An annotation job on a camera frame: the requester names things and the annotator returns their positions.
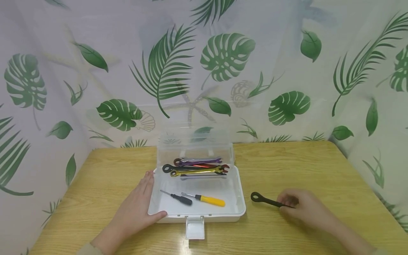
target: screwdriver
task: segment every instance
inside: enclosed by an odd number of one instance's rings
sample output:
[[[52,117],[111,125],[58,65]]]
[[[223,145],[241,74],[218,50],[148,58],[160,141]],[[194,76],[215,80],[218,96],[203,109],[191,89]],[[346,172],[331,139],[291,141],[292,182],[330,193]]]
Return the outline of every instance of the screwdriver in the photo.
[[[224,207],[225,206],[225,201],[221,200],[221,199],[217,199],[217,198],[213,198],[213,197],[205,197],[202,195],[191,195],[191,194],[187,194],[184,192],[181,192],[182,196],[189,196],[189,197],[195,197],[195,199],[209,203],[209,204],[213,204],[216,206],[221,206]]]
[[[169,195],[169,196],[171,196],[171,197],[173,197],[173,198],[175,198],[175,199],[177,199],[178,201],[182,202],[183,204],[186,204],[186,205],[192,205],[193,204],[193,201],[191,199],[186,198],[186,197],[177,196],[176,194],[170,194],[170,193],[168,193],[168,192],[166,192],[164,190],[160,190],[160,191],[167,194],[167,195]]]

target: white box base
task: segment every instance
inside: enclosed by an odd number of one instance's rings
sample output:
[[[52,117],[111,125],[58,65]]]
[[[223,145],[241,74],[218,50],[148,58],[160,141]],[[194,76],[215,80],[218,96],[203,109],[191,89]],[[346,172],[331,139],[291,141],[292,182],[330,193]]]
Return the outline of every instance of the white box base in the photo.
[[[159,223],[186,222],[186,239],[204,239],[204,219],[206,222],[236,222],[244,215],[246,205],[242,192],[239,171],[230,166],[226,178],[187,179],[171,177],[161,169],[155,169],[154,186],[148,213],[166,211],[167,216]],[[211,205],[192,199],[193,204],[187,206],[160,192],[160,189],[176,195],[181,192],[215,197],[225,201],[225,207]]]

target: gold wrench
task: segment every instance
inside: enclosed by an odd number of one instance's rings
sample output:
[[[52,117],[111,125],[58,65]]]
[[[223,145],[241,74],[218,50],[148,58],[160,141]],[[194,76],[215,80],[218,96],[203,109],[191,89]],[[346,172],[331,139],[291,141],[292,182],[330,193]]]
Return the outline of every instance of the gold wrench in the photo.
[[[201,169],[201,170],[194,170],[194,171],[178,171],[178,170],[173,170],[170,172],[171,177],[177,177],[179,175],[190,175],[190,174],[196,174],[196,173],[216,173],[216,174],[222,174],[224,172],[224,167],[223,166],[217,166],[216,168],[210,168],[210,169]]]

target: clear plastic lid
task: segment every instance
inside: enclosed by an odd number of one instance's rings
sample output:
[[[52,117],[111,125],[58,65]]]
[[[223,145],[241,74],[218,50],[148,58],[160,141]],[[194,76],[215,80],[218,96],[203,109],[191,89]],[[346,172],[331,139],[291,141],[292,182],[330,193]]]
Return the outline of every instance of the clear plastic lid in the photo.
[[[176,158],[222,157],[223,164],[234,165],[234,152],[225,123],[169,124],[157,145],[157,168],[173,165]]]

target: left hand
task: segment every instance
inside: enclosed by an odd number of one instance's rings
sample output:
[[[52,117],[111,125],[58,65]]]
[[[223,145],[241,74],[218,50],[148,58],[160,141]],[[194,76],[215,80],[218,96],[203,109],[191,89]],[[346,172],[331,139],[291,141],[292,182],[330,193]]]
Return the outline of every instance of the left hand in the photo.
[[[91,242],[105,255],[114,254],[129,237],[167,216],[161,211],[147,214],[154,182],[153,171],[147,171],[144,178],[122,202],[108,226]]]
[[[153,171],[147,171],[129,196],[122,202],[109,225],[120,229],[125,238],[129,238],[142,229],[167,216],[161,211],[154,215],[147,214],[152,196]]]

